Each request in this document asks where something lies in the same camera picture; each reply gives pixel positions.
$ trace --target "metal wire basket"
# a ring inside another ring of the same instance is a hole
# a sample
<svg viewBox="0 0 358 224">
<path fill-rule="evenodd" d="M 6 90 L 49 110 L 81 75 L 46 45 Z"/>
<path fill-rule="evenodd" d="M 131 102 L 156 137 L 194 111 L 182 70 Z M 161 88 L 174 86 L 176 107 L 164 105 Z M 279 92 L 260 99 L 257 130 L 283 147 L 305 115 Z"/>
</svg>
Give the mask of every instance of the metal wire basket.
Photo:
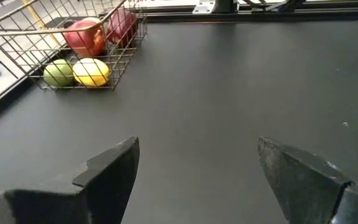
<svg viewBox="0 0 358 224">
<path fill-rule="evenodd" d="M 0 18 L 0 51 L 41 89 L 114 89 L 147 33 L 142 0 L 23 2 Z"/>
</svg>

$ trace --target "yellow lemon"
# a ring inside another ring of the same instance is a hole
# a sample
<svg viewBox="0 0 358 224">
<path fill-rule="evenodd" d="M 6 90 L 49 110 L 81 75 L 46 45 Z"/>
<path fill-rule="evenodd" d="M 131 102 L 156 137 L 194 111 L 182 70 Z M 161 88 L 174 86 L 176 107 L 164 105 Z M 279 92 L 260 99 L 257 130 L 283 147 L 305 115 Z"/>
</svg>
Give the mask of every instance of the yellow lemon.
<svg viewBox="0 0 358 224">
<path fill-rule="evenodd" d="M 103 86 L 110 76 L 109 67 L 102 61 L 84 58 L 73 66 L 74 78 L 86 86 Z"/>
</svg>

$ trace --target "red fruit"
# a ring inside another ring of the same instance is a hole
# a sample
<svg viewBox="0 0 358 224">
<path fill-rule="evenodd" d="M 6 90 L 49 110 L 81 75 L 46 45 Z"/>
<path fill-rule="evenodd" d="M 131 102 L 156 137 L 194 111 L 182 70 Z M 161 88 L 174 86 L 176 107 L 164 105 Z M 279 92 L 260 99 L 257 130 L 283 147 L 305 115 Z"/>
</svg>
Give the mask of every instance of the red fruit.
<svg viewBox="0 0 358 224">
<path fill-rule="evenodd" d="M 126 47 L 136 34 L 136 15 L 124 8 L 119 8 L 110 18 L 107 39 L 119 47 Z"/>
<path fill-rule="evenodd" d="M 76 21 L 68 30 L 79 29 L 82 27 L 91 27 L 97 24 L 96 20 L 84 19 Z M 65 32 L 67 44 L 82 57 L 95 57 L 104 50 L 105 39 L 102 27 L 94 27 L 78 32 Z"/>
</svg>

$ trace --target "black tabletop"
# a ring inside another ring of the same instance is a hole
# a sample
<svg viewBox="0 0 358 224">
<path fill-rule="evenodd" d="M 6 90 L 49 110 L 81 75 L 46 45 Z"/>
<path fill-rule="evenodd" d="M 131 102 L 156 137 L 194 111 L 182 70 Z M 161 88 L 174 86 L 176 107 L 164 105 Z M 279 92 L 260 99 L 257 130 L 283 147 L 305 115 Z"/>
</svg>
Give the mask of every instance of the black tabletop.
<svg viewBox="0 0 358 224">
<path fill-rule="evenodd" d="M 150 24 L 114 92 L 34 88 L 0 116 L 0 189 L 129 136 L 140 166 L 124 223 L 285 223 L 258 137 L 358 178 L 358 22 Z"/>
</svg>

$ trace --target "black table surface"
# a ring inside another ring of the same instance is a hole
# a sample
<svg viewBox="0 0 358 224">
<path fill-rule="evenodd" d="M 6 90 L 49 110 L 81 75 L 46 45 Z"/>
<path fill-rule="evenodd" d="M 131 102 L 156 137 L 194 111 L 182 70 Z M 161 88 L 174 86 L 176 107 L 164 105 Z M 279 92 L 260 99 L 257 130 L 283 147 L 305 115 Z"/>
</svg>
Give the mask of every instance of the black table surface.
<svg viewBox="0 0 358 224">
<path fill-rule="evenodd" d="M 149 24 L 116 91 L 31 89 L 0 115 L 0 189 L 140 138 L 123 223 L 285 223 L 269 136 L 358 178 L 358 22 Z"/>
</svg>

